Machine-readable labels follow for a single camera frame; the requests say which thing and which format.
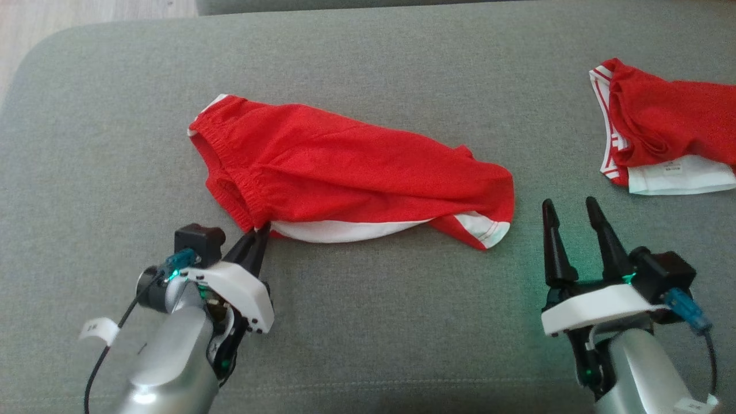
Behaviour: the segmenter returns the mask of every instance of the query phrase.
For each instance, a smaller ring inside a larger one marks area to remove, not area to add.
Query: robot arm
[[[169,316],[138,355],[112,413],[209,411],[244,335],[267,333],[273,324],[270,291],[258,279],[268,235],[268,225],[251,231],[222,258],[219,228],[192,224],[175,233],[174,255],[143,271],[134,301]]]
[[[683,318],[710,342],[710,322],[692,301],[695,270],[674,252],[647,248],[626,254],[595,198],[586,200],[598,234],[603,278],[578,281],[570,265],[551,200],[542,204],[545,280],[550,287],[542,309],[545,334],[566,334],[580,385],[595,397],[598,414],[714,413],[715,382],[708,402],[693,400],[662,346],[654,323]],[[715,353],[711,354],[715,367]]]

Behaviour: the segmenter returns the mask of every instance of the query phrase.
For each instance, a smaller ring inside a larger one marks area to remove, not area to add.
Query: black cable
[[[130,302],[130,305],[128,305],[128,309],[123,314],[123,317],[120,318],[120,322],[118,322],[118,328],[122,328],[123,324],[126,320],[128,320],[128,317],[133,312],[133,309],[135,308],[135,305],[138,304],[138,301],[148,292],[148,289],[150,289],[151,286],[153,286],[154,283],[161,280],[161,277],[155,277],[151,280],[151,283],[149,283],[146,287],[144,287],[143,290],[141,290],[138,295],[136,295],[135,299],[133,299],[133,302]],[[107,353],[110,352],[110,346],[105,346],[105,349],[102,350],[102,353],[99,355],[99,358],[97,360],[97,363],[94,365],[94,368],[92,368],[92,373],[90,374],[89,379],[87,380],[87,387],[85,388],[85,414],[90,414],[90,392],[92,391],[92,383],[94,382],[95,376],[97,376],[97,371],[99,371],[99,367],[102,366],[102,361],[105,360],[105,357],[107,356]]]
[[[708,357],[710,357],[710,395],[715,396],[718,389],[718,364],[715,359],[715,346],[713,339],[710,337],[710,330],[703,333],[705,343],[708,345]]]

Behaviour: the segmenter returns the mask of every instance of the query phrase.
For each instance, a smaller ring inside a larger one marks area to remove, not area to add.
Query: red garment
[[[642,166],[700,155],[736,165],[736,86],[668,82],[627,66],[613,72],[609,116],[629,146],[614,154],[619,166]]]
[[[349,242],[429,222],[475,248],[506,234],[511,174],[400,130],[221,95],[191,124],[207,187],[241,229]]]

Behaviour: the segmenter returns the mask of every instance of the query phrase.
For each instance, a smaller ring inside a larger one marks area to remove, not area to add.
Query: white stripe
[[[607,77],[613,77],[613,72],[606,69],[606,66],[600,65],[599,67],[595,68],[596,71],[599,71],[602,75],[605,75]]]

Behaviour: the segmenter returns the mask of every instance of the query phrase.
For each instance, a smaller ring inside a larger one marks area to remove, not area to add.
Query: gray fabric cushion
[[[736,404],[734,192],[636,197],[598,173],[588,70],[610,57],[667,78],[736,83],[734,4],[524,1],[228,15],[81,27],[23,62],[0,116],[0,407],[78,413],[142,269],[190,222],[238,229],[186,135],[218,94],[303,102],[466,144],[517,188],[508,236],[480,252],[421,226],[344,245],[274,240],[263,277],[276,323],[241,347],[213,413],[588,413],[565,339],[542,333],[540,204],[552,197],[583,278],[600,275],[584,198],[628,248],[680,252],[715,323]],[[133,312],[93,389],[106,412],[162,315]],[[701,339],[658,328],[698,397]]]
[[[287,10],[355,9],[361,7],[421,6],[497,0],[197,0],[199,15]]]

